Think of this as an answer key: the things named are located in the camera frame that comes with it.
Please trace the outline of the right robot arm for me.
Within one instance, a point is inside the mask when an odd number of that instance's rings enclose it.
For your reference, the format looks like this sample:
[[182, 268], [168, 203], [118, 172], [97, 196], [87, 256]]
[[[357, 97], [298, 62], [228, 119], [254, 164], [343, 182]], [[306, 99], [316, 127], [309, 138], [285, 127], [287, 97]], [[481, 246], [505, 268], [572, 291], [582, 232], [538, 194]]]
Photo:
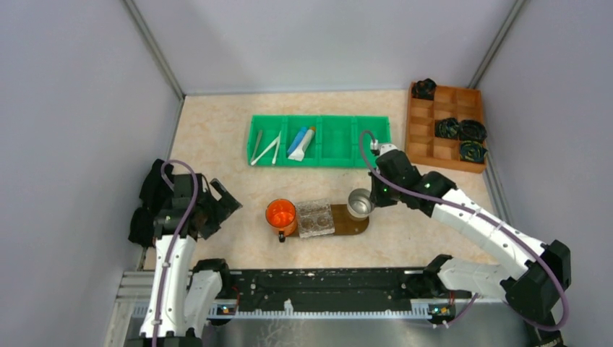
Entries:
[[488, 265], [441, 254], [428, 267], [436, 285], [500, 299], [541, 330], [557, 330], [566, 323], [570, 312], [565, 291], [571, 284], [566, 244], [546, 243], [513, 228], [441, 173], [420, 174], [394, 145], [371, 151], [375, 164], [367, 167], [375, 206], [401, 202], [456, 230], [498, 261]]

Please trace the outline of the green divided plastic bin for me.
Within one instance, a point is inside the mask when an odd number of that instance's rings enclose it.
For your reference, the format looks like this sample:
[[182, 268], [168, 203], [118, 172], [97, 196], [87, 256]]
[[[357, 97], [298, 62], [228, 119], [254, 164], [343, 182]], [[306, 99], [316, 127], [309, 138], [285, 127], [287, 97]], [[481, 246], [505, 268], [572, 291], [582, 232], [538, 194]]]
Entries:
[[[301, 127], [315, 127], [315, 135], [303, 161], [289, 160], [286, 151]], [[390, 120], [386, 116], [254, 115], [247, 140], [249, 165], [259, 130], [263, 134], [256, 156], [282, 131], [275, 167], [364, 168], [359, 135], [368, 130], [379, 142], [391, 141]], [[255, 165], [272, 166], [273, 153], [274, 149]]]

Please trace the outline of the orange mug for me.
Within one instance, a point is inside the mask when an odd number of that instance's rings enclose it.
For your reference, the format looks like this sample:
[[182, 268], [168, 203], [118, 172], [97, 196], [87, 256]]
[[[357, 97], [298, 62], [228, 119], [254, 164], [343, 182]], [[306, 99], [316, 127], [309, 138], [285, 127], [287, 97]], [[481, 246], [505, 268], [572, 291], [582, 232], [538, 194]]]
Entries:
[[298, 226], [296, 207], [287, 199], [273, 200], [266, 208], [265, 218], [280, 243], [284, 243]]

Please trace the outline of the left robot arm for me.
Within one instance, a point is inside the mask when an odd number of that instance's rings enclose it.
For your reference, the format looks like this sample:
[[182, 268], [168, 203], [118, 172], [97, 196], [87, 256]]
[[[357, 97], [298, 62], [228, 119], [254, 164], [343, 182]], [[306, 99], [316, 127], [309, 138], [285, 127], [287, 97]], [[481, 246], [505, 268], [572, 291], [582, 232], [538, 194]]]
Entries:
[[153, 218], [157, 259], [145, 319], [126, 346], [202, 346], [213, 302], [236, 289], [224, 259], [192, 265], [192, 255], [197, 240], [219, 231], [241, 206], [217, 179], [175, 176], [171, 196]]

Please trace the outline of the clear glass cup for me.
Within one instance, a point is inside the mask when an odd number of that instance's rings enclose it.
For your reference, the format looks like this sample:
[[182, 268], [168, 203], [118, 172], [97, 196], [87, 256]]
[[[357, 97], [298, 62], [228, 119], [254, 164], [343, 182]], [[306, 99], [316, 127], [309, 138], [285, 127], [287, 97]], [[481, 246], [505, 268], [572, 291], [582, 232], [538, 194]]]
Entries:
[[299, 238], [329, 236], [335, 233], [332, 208], [327, 199], [297, 202]]

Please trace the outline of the white toothpaste tube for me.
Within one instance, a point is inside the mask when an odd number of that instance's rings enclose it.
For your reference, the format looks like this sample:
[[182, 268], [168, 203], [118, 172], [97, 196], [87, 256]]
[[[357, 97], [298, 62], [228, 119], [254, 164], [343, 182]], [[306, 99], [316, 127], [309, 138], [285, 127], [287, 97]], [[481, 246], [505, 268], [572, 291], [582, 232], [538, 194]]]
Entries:
[[294, 160], [294, 161], [303, 161], [307, 148], [310, 145], [310, 142], [312, 141], [314, 135], [316, 132], [316, 128], [315, 127], [309, 127], [306, 134], [304, 135], [304, 138], [302, 139], [302, 141], [300, 142], [300, 144], [298, 145], [298, 147], [294, 150], [294, 152], [288, 157], [289, 160]]

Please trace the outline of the steel cup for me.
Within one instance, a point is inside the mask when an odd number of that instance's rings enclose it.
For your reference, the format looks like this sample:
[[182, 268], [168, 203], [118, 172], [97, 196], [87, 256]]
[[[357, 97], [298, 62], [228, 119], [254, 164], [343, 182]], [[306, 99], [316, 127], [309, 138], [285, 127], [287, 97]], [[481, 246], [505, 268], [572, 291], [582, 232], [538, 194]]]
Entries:
[[371, 192], [365, 188], [354, 189], [348, 196], [347, 211], [354, 220], [365, 220], [374, 209]]

